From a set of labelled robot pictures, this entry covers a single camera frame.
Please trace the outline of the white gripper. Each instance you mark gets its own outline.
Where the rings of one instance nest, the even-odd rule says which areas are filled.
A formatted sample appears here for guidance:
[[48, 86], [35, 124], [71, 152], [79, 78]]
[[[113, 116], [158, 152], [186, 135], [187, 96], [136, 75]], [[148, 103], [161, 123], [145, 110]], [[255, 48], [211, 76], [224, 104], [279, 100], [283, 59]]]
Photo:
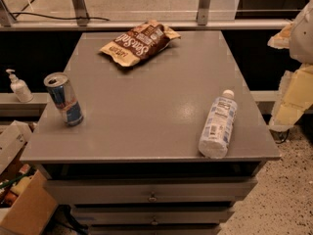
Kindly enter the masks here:
[[271, 36], [267, 45], [275, 49], [290, 48], [290, 56], [303, 63], [296, 71], [285, 71], [272, 109], [269, 128], [285, 132], [313, 105], [313, 66], [307, 65], [313, 64], [313, 0], [293, 23]]

